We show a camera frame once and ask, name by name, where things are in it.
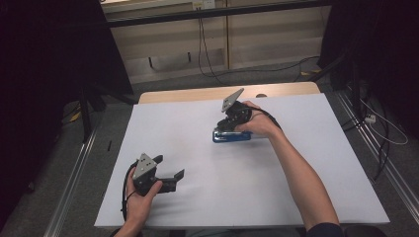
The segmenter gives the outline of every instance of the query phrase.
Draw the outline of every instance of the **forearm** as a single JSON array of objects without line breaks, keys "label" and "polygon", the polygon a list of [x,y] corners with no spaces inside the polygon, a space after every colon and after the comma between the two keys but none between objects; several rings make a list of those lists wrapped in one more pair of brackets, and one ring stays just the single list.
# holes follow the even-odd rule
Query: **forearm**
[{"label": "forearm", "polygon": [[115,236],[118,237],[135,237],[141,231],[141,226],[136,223],[127,221],[124,223],[123,227],[121,227],[120,231]]},{"label": "forearm", "polygon": [[269,140],[281,162],[306,229],[322,222],[339,224],[326,189],[317,173],[288,141],[284,133],[273,129]]}]

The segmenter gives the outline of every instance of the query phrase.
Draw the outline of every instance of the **person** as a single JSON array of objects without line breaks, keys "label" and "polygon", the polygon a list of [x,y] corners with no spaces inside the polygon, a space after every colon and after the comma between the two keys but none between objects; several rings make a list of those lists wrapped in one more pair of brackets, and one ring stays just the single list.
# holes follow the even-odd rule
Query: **person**
[{"label": "person", "polygon": [[[260,109],[251,102],[243,104]],[[252,118],[235,128],[236,131],[252,131],[266,136],[272,144],[283,167],[293,200],[299,210],[307,237],[341,237],[342,229],[326,189],[313,168],[288,141],[284,132],[262,112],[252,111]],[[127,219],[116,236],[136,236],[144,226],[152,199],[161,188],[157,182],[150,192],[141,197],[134,194],[127,201]],[[132,179],[128,179],[126,193],[134,191]]]}]

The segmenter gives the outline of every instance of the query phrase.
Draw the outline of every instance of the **metal frame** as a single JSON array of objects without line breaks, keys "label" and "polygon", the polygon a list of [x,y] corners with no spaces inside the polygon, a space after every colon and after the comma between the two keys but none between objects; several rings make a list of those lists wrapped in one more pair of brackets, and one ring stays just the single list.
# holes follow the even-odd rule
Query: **metal frame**
[{"label": "metal frame", "polygon": [[[348,116],[350,118],[355,118],[353,124],[357,124],[359,121],[356,118],[355,113],[352,111],[351,100],[348,98],[348,96],[341,94],[338,94],[338,98]],[[372,151],[374,157],[378,161],[379,142],[371,132],[370,128],[367,127],[363,122],[362,124],[357,126],[357,129],[361,137],[366,142],[367,146]],[[401,174],[395,168],[394,164],[391,162],[390,158],[388,158],[387,164],[384,168],[384,172],[391,184],[393,185],[394,189],[400,195],[407,209],[410,211],[410,214],[416,220],[416,223],[419,224],[419,197],[417,197],[417,195],[412,191],[407,182],[403,179]]]},{"label": "metal frame", "polygon": [[108,22],[103,22],[103,23],[68,25],[68,26],[63,26],[61,28],[67,29],[67,30],[68,29],[73,29],[73,30],[90,29],[91,30],[91,29],[98,29],[98,28],[119,28],[119,27],[146,25],[146,24],[154,24],[154,23],[185,21],[185,20],[192,20],[192,19],[224,17],[224,16],[234,16],[234,15],[242,15],[242,14],[323,7],[323,6],[333,5],[341,1],[342,0],[299,0],[299,1],[251,5],[251,6],[243,6],[243,7],[227,7],[227,8],[208,9],[208,10],[202,10],[202,11],[162,14],[162,15],[147,16],[147,17],[115,19],[115,20],[109,20]]},{"label": "metal frame", "polygon": [[101,123],[102,117],[103,114],[99,114],[97,123],[93,128],[89,138],[81,147],[76,164],[74,165],[70,178],[68,179],[64,192],[59,199],[59,203],[55,208],[49,225],[46,228],[46,231],[43,235],[44,237],[59,236],[62,225],[64,224],[65,217],[67,216],[68,209],[70,208],[71,202],[73,200],[75,190],[77,189],[78,181],[80,180],[84,166],[93,147],[93,143],[95,141],[96,133]]}]

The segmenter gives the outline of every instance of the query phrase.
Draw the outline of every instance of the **hand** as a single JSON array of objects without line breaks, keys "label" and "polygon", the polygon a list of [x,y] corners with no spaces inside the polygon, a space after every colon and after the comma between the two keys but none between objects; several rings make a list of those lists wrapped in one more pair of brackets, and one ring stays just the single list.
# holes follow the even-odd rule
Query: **hand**
[{"label": "hand", "polygon": [[[135,186],[133,185],[132,180],[134,171],[135,168],[130,170],[126,181],[127,196],[135,191]],[[151,203],[162,186],[163,183],[161,181],[157,181],[145,197],[139,195],[138,193],[133,193],[129,197],[126,202],[126,223],[116,236],[136,236],[141,231],[145,221],[147,220],[148,214],[150,213]]]},{"label": "hand", "polygon": [[[244,105],[248,107],[253,107],[256,109],[261,109],[260,107],[256,106],[255,104],[245,101],[243,102]],[[236,131],[252,131],[258,135],[264,135],[267,137],[272,136],[275,134],[276,131],[281,131],[274,123],[265,116],[262,112],[259,111],[252,111],[252,118],[246,123],[238,125],[234,130]]]}]

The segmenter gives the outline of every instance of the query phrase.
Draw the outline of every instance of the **white table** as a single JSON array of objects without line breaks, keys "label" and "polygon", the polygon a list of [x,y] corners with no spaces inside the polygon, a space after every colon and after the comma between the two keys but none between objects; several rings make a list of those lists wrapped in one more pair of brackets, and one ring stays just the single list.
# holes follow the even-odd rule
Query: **white table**
[{"label": "white table", "polygon": [[[249,99],[279,121],[295,148],[317,171],[342,223],[389,221],[323,94]],[[212,129],[224,118],[221,104],[222,100],[206,100],[134,106],[95,226],[115,228],[124,223],[120,212],[124,176],[142,152],[164,156],[157,167],[159,178],[185,169],[176,193],[155,198],[148,227],[302,225],[267,139],[211,141]]]}]

